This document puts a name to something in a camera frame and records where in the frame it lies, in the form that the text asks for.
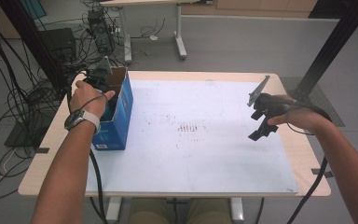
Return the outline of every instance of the white tabletop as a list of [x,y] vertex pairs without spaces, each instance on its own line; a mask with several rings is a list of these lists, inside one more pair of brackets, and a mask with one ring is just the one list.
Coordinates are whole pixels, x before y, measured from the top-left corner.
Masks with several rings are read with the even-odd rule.
[[[277,133],[247,136],[261,120],[247,106],[259,83],[133,80],[127,147],[95,151],[103,191],[164,196],[296,194]],[[97,192],[89,163],[86,191]]]

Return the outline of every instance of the gray floor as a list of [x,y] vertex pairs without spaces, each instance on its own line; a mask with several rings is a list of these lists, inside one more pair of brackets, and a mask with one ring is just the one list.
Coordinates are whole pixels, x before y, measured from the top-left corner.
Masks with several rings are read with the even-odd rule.
[[[132,41],[134,54],[130,71],[261,72],[275,73],[280,77],[302,77],[337,21],[188,16],[183,17],[182,23],[188,54],[184,61],[177,55],[173,30],[168,28],[174,23],[167,21],[158,41]],[[21,50],[19,41],[11,43]],[[358,29],[319,85],[345,123],[341,130],[358,149]],[[6,100],[7,88],[0,76],[0,116],[7,110]],[[0,124],[0,158],[8,151],[3,143],[13,125],[13,119],[5,119]],[[310,142],[320,160],[323,153],[319,144],[312,137]],[[9,161],[7,167],[14,163]],[[0,184],[0,195],[15,189],[20,182],[21,176],[4,180]],[[334,178],[328,182],[332,188],[331,196],[311,198],[296,223],[352,223]],[[242,200],[245,223],[254,223],[260,198]],[[299,200],[267,198],[260,223],[285,223]],[[0,199],[0,223],[29,222],[34,202],[35,198],[18,193]],[[129,206],[126,200],[121,223],[125,223]],[[84,223],[99,223],[89,201],[85,201],[84,207]],[[179,207],[182,220],[186,216],[186,206]]]

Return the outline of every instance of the blue box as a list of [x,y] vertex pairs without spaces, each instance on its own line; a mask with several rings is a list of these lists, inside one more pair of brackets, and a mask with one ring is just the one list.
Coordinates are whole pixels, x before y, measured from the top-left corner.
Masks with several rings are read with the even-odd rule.
[[92,138],[96,150],[124,150],[130,126],[132,90],[127,67],[112,68],[106,82],[115,90],[101,117],[101,130]]

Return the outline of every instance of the hand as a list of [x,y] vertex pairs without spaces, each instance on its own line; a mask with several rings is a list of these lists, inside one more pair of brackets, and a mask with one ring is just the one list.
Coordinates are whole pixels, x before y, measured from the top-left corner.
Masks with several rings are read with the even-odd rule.
[[76,82],[77,89],[75,90],[74,95],[72,96],[72,100],[70,102],[71,112],[78,110],[80,107],[85,105],[86,102],[89,100],[101,96],[88,104],[86,104],[82,109],[90,112],[91,114],[100,118],[103,115],[103,112],[106,107],[106,103],[110,100],[114,95],[114,91],[108,91],[105,93],[105,96],[95,90],[89,83],[84,81],[77,81]]
[[[277,97],[281,97],[284,100],[293,100],[287,95],[278,95]],[[267,124],[279,125],[283,123],[291,123],[297,128],[314,133],[318,127],[323,127],[326,122],[330,121],[310,109],[291,106],[286,114],[269,119]]]

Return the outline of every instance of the table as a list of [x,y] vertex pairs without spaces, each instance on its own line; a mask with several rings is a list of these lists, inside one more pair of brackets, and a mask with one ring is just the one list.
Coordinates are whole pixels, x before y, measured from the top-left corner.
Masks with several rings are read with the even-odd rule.
[[114,0],[101,2],[102,7],[116,7],[121,20],[121,29],[124,37],[124,60],[125,63],[129,64],[132,61],[131,54],[131,38],[126,29],[126,15],[124,12],[124,6],[138,6],[138,5],[155,5],[155,4],[176,4],[176,31],[174,37],[176,45],[179,49],[179,55],[182,59],[187,56],[185,45],[182,40],[182,3],[193,3],[199,0]]
[[[167,80],[167,81],[224,81],[224,82],[261,82],[266,74],[255,73],[202,73],[202,72],[155,72],[155,71],[129,71],[130,80]],[[265,92],[270,94],[282,94],[284,88],[277,75],[270,74],[271,77],[265,88]],[[66,130],[63,128],[63,122],[68,116],[67,103],[60,106],[56,117],[52,121],[48,132],[41,144],[41,147],[48,147],[48,153],[37,153],[34,160],[23,178],[19,187],[19,193],[22,195],[34,195],[39,193],[43,180],[46,176],[49,166],[60,146]],[[287,159],[294,174],[298,193],[296,196],[304,196],[312,185],[315,175],[312,168],[319,168],[315,155],[310,147],[310,143],[305,135],[293,133],[288,127],[282,125],[278,130],[278,135],[282,139],[282,145]],[[331,189],[325,179],[322,180],[319,187],[314,191],[313,196],[328,196]],[[95,191],[86,192],[87,196],[96,196]],[[282,196],[281,194],[250,194],[243,193],[161,193],[161,192],[114,192],[108,191],[104,194],[107,197],[244,197],[244,196]]]

